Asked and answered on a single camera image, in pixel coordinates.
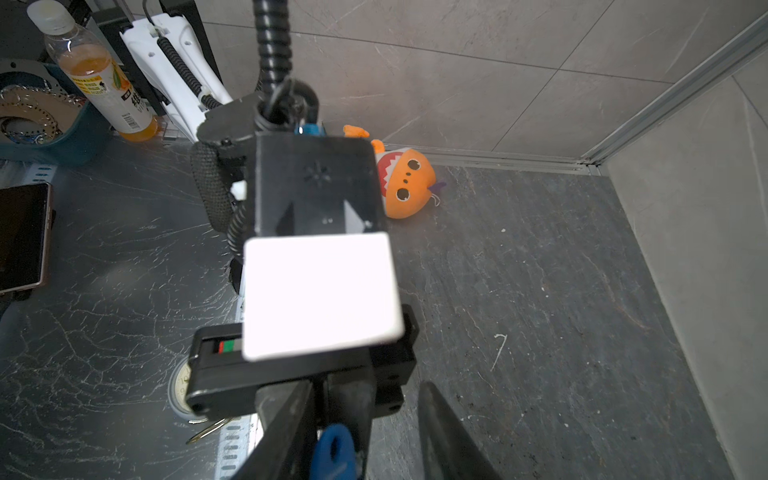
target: white block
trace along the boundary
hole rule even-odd
[[[387,343],[405,332],[387,233],[251,238],[244,254],[245,359]]]

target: metal table surface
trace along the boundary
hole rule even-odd
[[[50,283],[0,319],[0,478],[213,478],[166,400],[235,302],[186,146],[116,138],[55,178]],[[731,478],[610,181],[436,171],[442,204],[391,222],[422,333],[368,478],[422,478],[427,379],[503,478]]]

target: plastic bottle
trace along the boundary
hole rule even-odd
[[[109,51],[61,3],[38,0],[27,15],[45,34],[51,58],[123,138],[145,141],[157,133],[157,119]]]

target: orange plush toy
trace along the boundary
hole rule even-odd
[[[360,127],[344,126],[344,136],[368,138],[370,134]],[[376,154],[384,212],[390,218],[406,218],[421,210],[430,198],[435,204],[440,199],[433,193],[444,184],[437,184],[435,171],[427,158],[412,148],[386,151],[381,140],[371,141]]]

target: smartphone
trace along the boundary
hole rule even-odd
[[[0,294],[45,284],[52,194],[45,182],[0,189]]]

